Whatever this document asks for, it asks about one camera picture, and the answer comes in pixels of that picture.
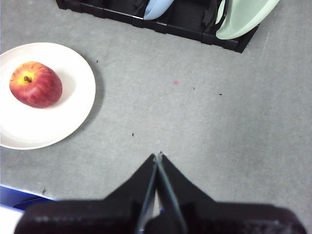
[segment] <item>red apple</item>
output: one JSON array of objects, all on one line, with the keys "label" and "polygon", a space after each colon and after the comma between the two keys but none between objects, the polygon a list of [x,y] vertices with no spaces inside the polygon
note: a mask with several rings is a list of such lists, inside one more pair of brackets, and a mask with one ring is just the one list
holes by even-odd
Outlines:
[{"label": "red apple", "polygon": [[39,62],[26,62],[12,74],[10,90],[24,104],[46,108],[59,100],[62,82],[51,68]]}]

